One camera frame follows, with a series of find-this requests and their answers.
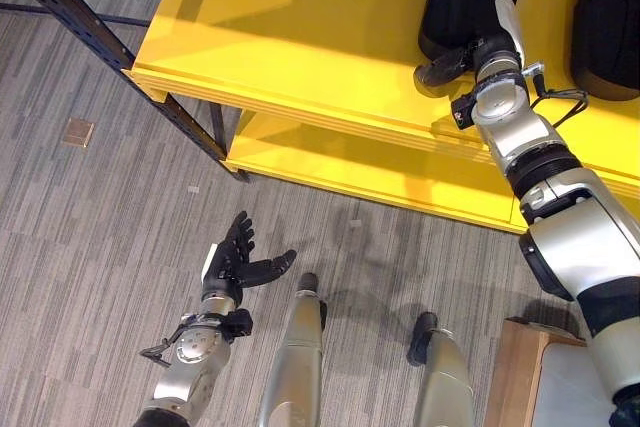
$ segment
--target wooden furniture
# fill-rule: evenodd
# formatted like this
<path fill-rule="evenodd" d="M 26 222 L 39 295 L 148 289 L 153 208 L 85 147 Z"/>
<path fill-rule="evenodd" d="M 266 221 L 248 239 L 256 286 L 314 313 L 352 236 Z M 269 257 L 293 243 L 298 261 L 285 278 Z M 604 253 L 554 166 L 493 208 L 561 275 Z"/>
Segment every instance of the wooden furniture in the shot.
<path fill-rule="evenodd" d="M 552 343 L 585 346 L 582 340 L 537 324 L 505 320 L 484 427 L 530 427 L 538 395 L 542 356 Z"/>

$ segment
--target wire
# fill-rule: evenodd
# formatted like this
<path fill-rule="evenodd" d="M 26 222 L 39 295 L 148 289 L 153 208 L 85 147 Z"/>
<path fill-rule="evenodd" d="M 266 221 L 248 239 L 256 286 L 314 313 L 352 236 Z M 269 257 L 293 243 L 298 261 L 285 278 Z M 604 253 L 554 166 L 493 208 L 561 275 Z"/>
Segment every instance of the wire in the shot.
<path fill-rule="evenodd" d="M 580 89 L 566 89 L 566 90 L 553 90 L 549 89 L 543 92 L 536 100 L 531 104 L 531 108 L 534 109 L 536 105 L 546 99 L 562 99 L 562 100 L 577 100 L 576 104 L 564 114 L 560 120 L 555 122 L 553 126 L 558 128 L 565 121 L 569 120 L 574 115 L 578 115 L 580 112 L 589 107 L 589 96 L 584 90 Z"/>

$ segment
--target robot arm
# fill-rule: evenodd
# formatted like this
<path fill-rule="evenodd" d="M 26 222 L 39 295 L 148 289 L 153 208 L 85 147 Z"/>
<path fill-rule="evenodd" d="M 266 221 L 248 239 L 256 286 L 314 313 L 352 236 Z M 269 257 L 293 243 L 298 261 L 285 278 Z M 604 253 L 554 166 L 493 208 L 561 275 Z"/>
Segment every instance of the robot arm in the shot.
<path fill-rule="evenodd" d="M 519 198 L 529 224 L 520 247 L 542 289 L 580 304 L 590 331 L 591 355 L 606 392 L 618 406 L 610 422 L 637 425 L 640 224 L 593 171 L 582 167 L 555 129 L 586 108 L 586 94 L 547 91 L 540 63 L 523 70 L 513 3 L 496 0 L 496 7 L 506 32 L 481 39 L 463 56 L 469 63 L 472 58 L 476 86 L 452 103 L 454 119 L 461 129 L 477 126 Z M 428 68 L 419 68 L 416 74 L 423 83 L 438 78 Z M 533 76 L 539 97 L 533 105 L 525 76 Z M 552 126 L 532 109 L 549 97 L 578 103 Z M 633 420 L 615 424 L 623 418 Z"/>
<path fill-rule="evenodd" d="M 210 255 L 198 314 L 185 314 L 176 332 L 141 355 L 167 367 L 134 427 L 193 427 L 211 400 L 216 378 L 229 360 L 236 337 L 251 335 L 249 312 L 238 309 L 242 289 L 271 282 L 295 260 L 293 250 L 273 260 L 249 262 L 254 247 L 251 219 L 240 213 Z M 173 343 L 171 363 L 162 352 Z"/>

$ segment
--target yellow shelf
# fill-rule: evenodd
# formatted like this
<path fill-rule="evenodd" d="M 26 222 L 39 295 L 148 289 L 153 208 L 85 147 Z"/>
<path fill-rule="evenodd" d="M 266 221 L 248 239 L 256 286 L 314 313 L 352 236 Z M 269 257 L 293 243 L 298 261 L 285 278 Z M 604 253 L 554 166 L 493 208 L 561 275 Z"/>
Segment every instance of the yellow shelf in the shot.
<path fill-rule="evenodd" d="M 163 0 L 132 75 L 150 88 L 319 127 L 490 163 L 475 129 L 459 132 L 450 101 L 470 78 L 426 97 L 414 67 L 425 0 Z M 518 0 L 529 60 L 547 85 L 572 85 L 575 0 Z M 558 119 L 566 102 L 541 113 Z M 561 134 L 590 167 L 640 179 L 640 103 L 592 99 Z"/>
<path fill-rule="evenodd" d="M 292 182 L 511 232 L 526 224 L 496 167 L 244 112 L 226 163 Z M 635 215 L 635 197 L 618 195 Z"/>

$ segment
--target striped carpet floor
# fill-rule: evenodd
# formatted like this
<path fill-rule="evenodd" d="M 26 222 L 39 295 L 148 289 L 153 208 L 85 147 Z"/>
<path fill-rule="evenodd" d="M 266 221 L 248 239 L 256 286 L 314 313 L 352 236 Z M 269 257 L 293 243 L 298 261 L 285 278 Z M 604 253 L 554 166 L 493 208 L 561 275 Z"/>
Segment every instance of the striped carpet floor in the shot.
<path fill-rule="evenodd" d="M 87 1 L 150 18 L 159 0 Z M 133 49 L 144 35 L 114 31 Z M 208 125 L 203 104 L 184 105 Z M 96 123 L 84 151 L 60 143 L 71 116 Z M 208 246 L 242 209 L 256 258 L 299 257 L 246 292 L 254 334 L 233 345 L 199 426 L 256 425 L 304 271 L 329 303 L 324 427 L 411 425 L 421 371 L 404 355 L 422 310 L 467 356 L 477 425 L 503 318 L 576 328 L 575 307 L 540 291 L 514 236 L 274 179 L 238 183 L 50 17 L 0 12 L 0 146 L 4 427 L 131 425 L 161 373 L 136 352 L 197 306 Z"/>

